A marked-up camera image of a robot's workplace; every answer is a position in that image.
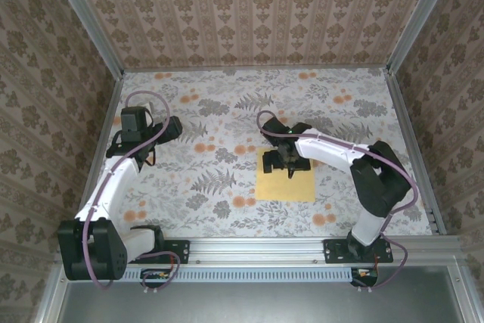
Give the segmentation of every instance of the damask wallpaper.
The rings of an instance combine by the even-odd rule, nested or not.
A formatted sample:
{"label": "damask wallpaper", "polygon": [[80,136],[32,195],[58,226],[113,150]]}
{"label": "damask wallpaper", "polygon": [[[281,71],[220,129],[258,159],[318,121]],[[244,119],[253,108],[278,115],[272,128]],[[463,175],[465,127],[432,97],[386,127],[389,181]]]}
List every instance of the damask wallpaper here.
{"label": "damask wallpaper", "polygon": [[67,0],[0,0],[0,321],[33,316],[113,78]]}
{"label": "damask wallpaper", "polygon": [[484,0],[438,0],[397,78],[448,232],[484,297]]}
{"label": "damask wallpaper", "polygon": [[384,64],[417,0],[88,0],[127,69]]}

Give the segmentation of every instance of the yellow pad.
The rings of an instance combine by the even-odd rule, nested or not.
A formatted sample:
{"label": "yellow pad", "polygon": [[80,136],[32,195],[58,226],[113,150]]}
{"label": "yellow pad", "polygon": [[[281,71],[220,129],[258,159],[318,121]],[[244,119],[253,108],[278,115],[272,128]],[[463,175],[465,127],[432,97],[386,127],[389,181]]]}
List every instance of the yellow pad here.
{"label": "yellow pad", "polygon": [[315,202],[315,171],[295,171],[293,178],[287,177],[287,169],[273,169],[264,174],[262,155],[270,148],[257,149],[257,200],[283,200],[290,202]]}

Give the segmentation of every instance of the floral tablecloth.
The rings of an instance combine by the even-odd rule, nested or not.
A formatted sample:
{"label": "floral tablecloth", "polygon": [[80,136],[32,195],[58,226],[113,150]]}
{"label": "floral tablecloth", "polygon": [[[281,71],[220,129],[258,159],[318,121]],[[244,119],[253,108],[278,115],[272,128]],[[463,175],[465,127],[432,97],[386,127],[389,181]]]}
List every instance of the floral tablecloth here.
{"label": "floral tablecloth", "polygon": [[[315,203],[254,198],[256,149],[268,145],[256,127],[259,110],[349,141],[387,141],[411,171],[382,70],[127,73],[109,144],[126,97],[139,90],[162,94],[184,130],[133,181],[117,216],[126,229],[160,225],[169,238],[346,235],[361,206],[351,176],[328,165],[315,163]],[[132,99],[149,101],[163,120],[156,99]],[[395,216],[387,234],[431,234],[422,202]]]}

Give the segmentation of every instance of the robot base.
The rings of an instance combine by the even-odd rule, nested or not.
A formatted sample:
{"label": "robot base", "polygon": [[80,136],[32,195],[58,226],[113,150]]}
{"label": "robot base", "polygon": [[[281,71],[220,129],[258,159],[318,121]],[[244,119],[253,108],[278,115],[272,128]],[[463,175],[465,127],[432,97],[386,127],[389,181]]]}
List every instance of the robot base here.
{"label": "robot base", "polygon": [[378,263],[393,262],[392,248],[388,242],[382,238],[368,247],[365,254],[356,257],[349,251],[348,240],[345,238],[334,238],[323,240],[324,261],[327,264],[346,264],[346,263],[375,263],[375,257]]}
{"label": "robot base", "polygon": [[[149,228],[150,230],[154,231],[154,240],[155,240],[154,249],[152,249],[152,251],[150,251],[149,253],[159,253],[161,251],[170,251],[172,253],[176,253],[179,256],[181,264],[188,264],[188,257],[190,256],[189,240],[165,240],[163,237],[163,233],[161,231],[161,227],[159,226],[152,226],[152,225],[136,226],[136,227],[133,227],[132,230],[137,228]],[[137,259],[136,263],[140,265],[170,264],[171,259],[170,259],[170,256],[162,255],[162,256]]]}

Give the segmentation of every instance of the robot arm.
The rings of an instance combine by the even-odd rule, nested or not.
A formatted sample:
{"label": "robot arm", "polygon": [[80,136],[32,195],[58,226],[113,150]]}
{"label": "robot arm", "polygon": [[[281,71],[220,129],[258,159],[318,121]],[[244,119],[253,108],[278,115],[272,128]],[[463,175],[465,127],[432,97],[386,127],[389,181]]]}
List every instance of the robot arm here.
{"label": "robot arm", "polygon": [[114,136],[113,143],[107,150],[103,174],[87,204],[74,220],[62,221],[57,230],[64,270],[70,280],[90,279],[82,252],[82,229],[108,173],[113,174],[101,192],[88,229],[88,251],[95,275],[99,279],[120,279],[128,262],[153,249],[161,250],[163,246],[163,234],[159,226],[138,226],[123,231],[119,220],[112,217],[118,214],[129,186],[136,180],[145,162],[147,163],[148,155],[155,153],[156,145],[180,136],[182,125],[178,117],[170,117],[166,131],[156,141],[124,159],[112,172],[113,166],[123,155],[152,139],[163,127],[162,123],[153,124],[146,107],[125,107],[121,112],[121,124],[122,130]]}
{"label": "robot arm", "polygon": [[[326,140],[303,136],[279,138],[266,135],[264,131],[277,134],[323,135]],[[325,135],[304,123],[298,123],[289,129],[273,117],[262,127],[262,134],[278,148],[276,151],[269,152],[271,154],[265,155],[266,159],[277,155],[270,162],[274,168],[277,165],[287,168],[289,178],[294,170],[304,170],[302,167],[298,169],[297,166],[307,165],[304,161],[308,159],[319,160],[352,175],[363,210],[348,234],[347,248],[356,259],[368,255],[373,243],[379,238],[381,228],[390,211],[403,200],[411,188],[405,178],[390,166],[361,151],[340,146],[348,142]],[[383,141],[377,141],[373,145],[355,144],[354,147],[378,154],[404,170],[392,148]]]}
{"label": "robot arm", "polygon": [[[307,134],[321,134],[316,129],[306,130]],[[339,139],[326,135],[336,142]],[[350,231],[349,243],[358,249],[358,245],[371,246],[380,236],[380,230],[392,208],[400,202],[410,185],[393,168],[388,167],[360,151],[339,146],[315,138],[299,138],[296,149],[301,157],[319,160],[339,170],[351,173],[363,210],[358,221]],[[403,169],[391,147],[382,141],[372,146],[357,144],[367,151],[373,151],[396,163]]]}

